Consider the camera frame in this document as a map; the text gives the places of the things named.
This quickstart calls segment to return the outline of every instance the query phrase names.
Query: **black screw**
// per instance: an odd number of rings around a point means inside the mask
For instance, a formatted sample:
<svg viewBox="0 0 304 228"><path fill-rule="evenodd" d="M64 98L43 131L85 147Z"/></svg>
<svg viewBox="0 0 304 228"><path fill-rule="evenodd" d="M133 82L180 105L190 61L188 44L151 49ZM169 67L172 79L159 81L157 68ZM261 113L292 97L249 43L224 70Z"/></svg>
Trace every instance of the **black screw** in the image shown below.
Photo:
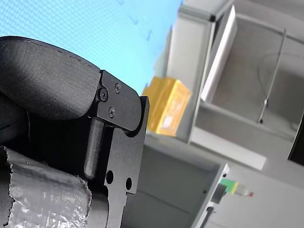
<svg viewBox="0 0 304 228"><path fill-rule="evenodd" d="M109 109L109 116L110 118L113 118L115 116L115 109L113 107L110 107Z"/></svg>
<svg viewBox="0 0 304 228"><path fill-rule="evenodd" d="M120 83L116 83L115 84L115 92L117 94L119 94L121 89L122 89L122 87L121 87Z"/></svg>
<svg viewBox="0 0 304 228"><path fill-rule="evenodd" d="M99 90L99 98L100 98L100 100L102 100L103 102L107 101L108 95L109 95L109 94L108 94L108 91L107 91L106 88L101 88L101 89Z"/></svg>

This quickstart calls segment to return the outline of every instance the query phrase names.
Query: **metal rod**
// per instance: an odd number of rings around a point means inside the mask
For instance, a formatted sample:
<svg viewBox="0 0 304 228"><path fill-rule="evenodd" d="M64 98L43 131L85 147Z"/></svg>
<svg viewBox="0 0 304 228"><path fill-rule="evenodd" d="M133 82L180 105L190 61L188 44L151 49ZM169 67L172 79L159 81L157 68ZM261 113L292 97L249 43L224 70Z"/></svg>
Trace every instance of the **metal rod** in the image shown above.
<svg viewBox="0 0 304 228"><path fill-rule="evenodd" d="M200 106L202 108L204 108L204 109L207 109L207 110L210 110L210 111L213 111L213 112L225 115L225 116L230 117L232 119L241 121L241 122L243 122L245 124L249 124L249 125L251 125L251 126L253 126L253 127L255 127L255 128L263 131L263 132L276 135L278 137L287 139L289 141L293 141L294 138L295 138L295 135L293 135L293 134L290 134L288 132L282 132L282 131L273 130L273 129L269 128L269 127L266 127L265 125L257 123L256 121L250 120L250 119L248 119L246 117L243 117L243 116L241 116L239 114L236 114L236 113L231 112L231 111L229 111L227 109L224 109L224 108L221 108L219 106L216 106L214 104L210 104L210 103L206 103L206 102L201 101Z"/></svg>
<svg viewBox="0 0 304 228"><path fill-rule="evenodd" d="M285 40L286 40L286 33L287 33L287 30L284 29L282 43L281 43L281 46L280 46L280 49L279 49L279 53L278 53L278 56L277 56L277 60L276 60L276 66L275 66L276 68L275 68L274 76L272 77L272 81L271 81L271 84L270 84L270 87L269 87L269 90L268 90L268 93L267 93L267 97L266 97L265 100L264 100L263 108L262 108L260 117L259 117L259 119L258 119L258 122L259 122L260 124L263 123L263 116L264 116L264 114L265 114L266 108L268 107L269 97L270 97L270 94L271 94L271 91L272 91L272 87L274 86L274 83L275 83L277 71L278 71L279 65L280 65L281 54L282 54L283 47L284 47L284 43L285 43Z"/></svg>

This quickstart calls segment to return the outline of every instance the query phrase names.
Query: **metal frame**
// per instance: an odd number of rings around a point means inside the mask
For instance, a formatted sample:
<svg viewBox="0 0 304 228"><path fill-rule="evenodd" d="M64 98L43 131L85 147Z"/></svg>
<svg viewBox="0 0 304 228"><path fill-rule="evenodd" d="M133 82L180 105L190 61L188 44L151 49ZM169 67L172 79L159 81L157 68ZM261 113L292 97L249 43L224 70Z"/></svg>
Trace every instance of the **metal frame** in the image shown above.
<svg viewBox="0 0 304 228"><path fill-rule="evenodd" d="M205 109L211 110L213 112L216 112L216 113L228 116L228 117L236 119L236 120L239 120L239 121L241 121L243 123L247 123L247 124L249 124L251 126L254 126L254 127L256 127L258 129L264 131L264 132L276 135L278 137L287 139L289 141L293 141L295 139L295 135L294 134L291 134L291 133L286 132L286 131L280 131L280 130L271 129L271 128L265 126L265 125L262 125L262 123L263 123L263 116L264 116L265 110L267 108L269 96L271 94L271 91L272 91L272 88L273 88L273 84L274 84L275 79L276 79L276 74L277 74L278 67L279 67L279 64L280 64L281 54L282 54L282 51L283 51L285 40L286 40L286 38L288 38L290 40L293 40L295 42L298 42L298 43L304 45L304 37L296 35L296 34L293 34L293 33L290 33L285 28L279 28L279 27L273 26L271 24L268 24L266 22L263 22L261 20L258 20L256 18L247 16L247 15L237 14L236 17L237 17L237 19L242 19L242 20L244 20L246 22L250 22L250 23L252 23L254 25L257 25L259 27L262 27L264 29L267 29L267 30L269 30L271 32L274 32L276 34L279 34L279 35L283 36L282 42L281 42L281 45L280 45L280 49L278 51L278 57L277 57L276 68L275 68L275 71L274 71L273 79L272 79L270 88L268 90L266 99L264 101L263 109L262 109L262 111L260 113L259 119L257 121L253 121L253 120L250 120L250 119L248 119L246 117L238 115L238 114L236 114L234 112L231 112L231 111L226 110L224 108L221 108L221 107L218 107L216 105L213 105L213 104L210 104L210 103L206 103L206 102L203 102L203 101L201 101L200 106L203 107L203 108L205 108Z"/></svg>
<svg viewBox="0 0 304 228"><path fill-rule="evenodd" d="M207 48L207 54L206 54L206 61L205 61L205 65L204 65L204 69L202 71L198 72L198 84L199 86L199 90L198 92L194 91L193 95L197 95L197 100L196 100L196 104L195 104L195 109L194 109L194 114L193 114L193 118L191 121L191 127L190 127L190 131L189 131L189 136L187 138L187 144L191 143L191 134L192 134L192 129L196 123L196 119L199 113L199 108L200 108L200 95L203 92L203 88L204 88L204 83L206 81L206 77L207 77L207 73L208 73L208 65L209 65L209 59L210 59L210 54L211 54L211 48L212 48L212 41L213 41L213 35L214 35L214 28L215 28L215 23L212 23L211 25L211 29L210 29L210 37L209 37L209 43L208 43L208 48Z"/></svg>
<svg viewBox="0 0 304 228"><path fill-rule="evenodd" d="M281 138L284 138L284 139L287 139L289 141L292 141L295 138L293 134L289 134L288 132L273 130L273 129L265 126L265 125L257 123L256 121L250 120L246 117L243 117L239 114L231 112L231 111L229 111L225 108L221 108L219 106L216 106L214 104L210 104L210 103L206 103L206 102L201 101L200 106L207 109L207 110L210 110L210 111L216 112L218 114L222 114L222 115L228 116L232 119L238 120L240 122L249 124L253 127L256 127L258 129L260 129L261 131L264 131L264 132L267 132L267 133L270 133L270 134L273 134L273 135L277 135L277 136L279 136Z"/></svg>

